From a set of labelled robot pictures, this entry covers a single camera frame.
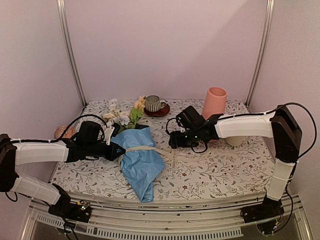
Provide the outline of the blue wrapping paper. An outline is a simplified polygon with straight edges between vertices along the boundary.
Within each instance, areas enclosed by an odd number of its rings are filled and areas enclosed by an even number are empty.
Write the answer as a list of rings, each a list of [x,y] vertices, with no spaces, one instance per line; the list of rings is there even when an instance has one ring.
[[[122,173],[138,199],[142,203],[154,200],[154,180],[165,169],[162,156],[154,149],[129,149],[134,147],[155,148],[150,127],[137,125],[135,129],[126,129],[112,140],[126,150],[120,162]]]

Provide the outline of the artificial flower bouquet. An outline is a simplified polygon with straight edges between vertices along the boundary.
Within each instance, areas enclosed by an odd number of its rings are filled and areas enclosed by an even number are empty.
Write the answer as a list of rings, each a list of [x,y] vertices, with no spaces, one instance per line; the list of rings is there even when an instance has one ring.
[[[114,124],[120,125],[118,133],[128,129],[135,129],[138,121],[144,114],[146,98],[146,96],[140,96],[128,110],[119,109],[118,100],[113,98],[108,102],[109,112],[103,114],[102,119],[106,122],[108,127],[111,127]]]

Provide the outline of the cream printed ribbon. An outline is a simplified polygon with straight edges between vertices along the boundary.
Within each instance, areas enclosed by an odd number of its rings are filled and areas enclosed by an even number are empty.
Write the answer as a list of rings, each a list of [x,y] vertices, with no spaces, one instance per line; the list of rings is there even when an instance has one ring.
[[[151,147],[147,145],[142,145],[142,146],[135,146],[135,147],[130,147],[126,149],[126,153],[129,152],[134,152],[134,151],[155,151],[158,154],[170,159],[170,166],[175,167],[177,164],[177,150],[173,149],[171,151],[165,150],[165,149],[160,149],[157,147]]]

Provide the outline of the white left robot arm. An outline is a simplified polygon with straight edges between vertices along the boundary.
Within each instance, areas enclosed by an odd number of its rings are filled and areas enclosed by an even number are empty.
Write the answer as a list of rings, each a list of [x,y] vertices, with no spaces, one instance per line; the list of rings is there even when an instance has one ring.
[[[18,174],[16,167],[24,164],[56,162],[74,163],[104,158],[114,161],[126,150],[111,141],[120,129],[118,124],[103,128],[93,121],[84,121],[72,137],[61,135],[55,140],[11,139],[0,136],[0,191],[14,192],[48,203],[63,216],[74,213],[74,204],[62,187],[34,177]]]

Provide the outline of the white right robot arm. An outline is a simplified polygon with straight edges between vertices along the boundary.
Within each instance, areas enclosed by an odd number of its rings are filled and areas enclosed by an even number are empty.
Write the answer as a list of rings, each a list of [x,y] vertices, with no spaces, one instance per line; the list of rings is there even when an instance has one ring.
[[[278,210],[278,203],[290,181],[298,161],[302,130],[286,104],[259,113],[213,114],[209,118],[188,106],[174,120],[181,130],[168,131],[172,149],[195,148],[213,140],[238,137],[263,137],[273,141],[275,167],[266,191],[266,200],[259,206],[262,218]]]

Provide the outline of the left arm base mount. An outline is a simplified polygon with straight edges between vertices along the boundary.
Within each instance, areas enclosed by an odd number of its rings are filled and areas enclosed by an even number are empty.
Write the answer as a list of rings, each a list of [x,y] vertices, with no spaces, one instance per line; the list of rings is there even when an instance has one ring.
[[[88,223],[91,217],[92,208],[89,201],[80,200],[71,202],[70,198],[61,198],[56,204],[50,205],[48,213],[66,220]]]

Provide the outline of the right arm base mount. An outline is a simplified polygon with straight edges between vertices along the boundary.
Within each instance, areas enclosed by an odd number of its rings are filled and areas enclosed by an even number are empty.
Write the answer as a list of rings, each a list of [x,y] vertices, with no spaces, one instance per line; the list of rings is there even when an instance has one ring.
[[[240,215],[245,223],[259,222],[262,220],[268,220],[256,225],[258,231],[263,235],[271,235],[276,232],[279,224],[283,220],[283,214],[285,213],[282,202],[269,202],[261,203],[251,206],[243,207],[240,211]]]

